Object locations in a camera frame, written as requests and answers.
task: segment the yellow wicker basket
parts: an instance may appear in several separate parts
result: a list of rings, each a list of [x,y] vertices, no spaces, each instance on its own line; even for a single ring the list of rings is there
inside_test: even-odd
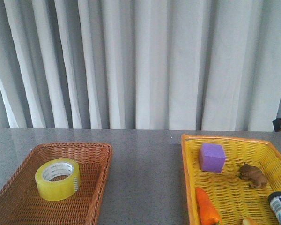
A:
[[[221,173],[200,169],[202,143],[221,144],[226,161]],[[250,216],[259,225],[278,225],[267,202],[273,191],[281,191],[281,154],[268,141],[222,136],[182,135],[187,204],[191,225],[200,225],[195,187],[203,188],[218,209],[223,225],[241,225]],[[239,178],[239,168],[247,162],[257,166],[268,178],[262,188],[249,187],[250,181]]]

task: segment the brown toy pig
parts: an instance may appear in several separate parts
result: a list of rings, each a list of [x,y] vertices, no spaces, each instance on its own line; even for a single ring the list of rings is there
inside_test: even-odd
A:
[[[250,187],[260,188],[267,184],[267,178],[262,173],[262,171],[255,166],[244,163],[244,165],[239,169],[240,178],[244,180],[252,180],[253,183]]]

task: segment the white curtain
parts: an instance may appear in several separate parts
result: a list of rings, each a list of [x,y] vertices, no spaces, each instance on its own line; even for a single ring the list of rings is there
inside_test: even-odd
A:
[[[0,0],[0,127],[273,131],[281,0]]]

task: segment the packing tape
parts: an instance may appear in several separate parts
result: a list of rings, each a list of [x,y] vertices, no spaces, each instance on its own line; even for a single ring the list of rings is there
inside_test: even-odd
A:
[[[58,176],[63,180],[51,181]],[[79,165],[72,159],[59,158],[43,164],[35,175],[40,196],[48,201],[59,201],[73,195],[80,186]]]

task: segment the tape core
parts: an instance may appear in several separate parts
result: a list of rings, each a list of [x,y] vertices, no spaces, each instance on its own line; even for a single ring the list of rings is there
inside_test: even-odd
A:
[[[73,165],[67,162],[53,163],[42,172],[42,178],[52,182],[53,178],[59,176],[70,176],[73,173]]]

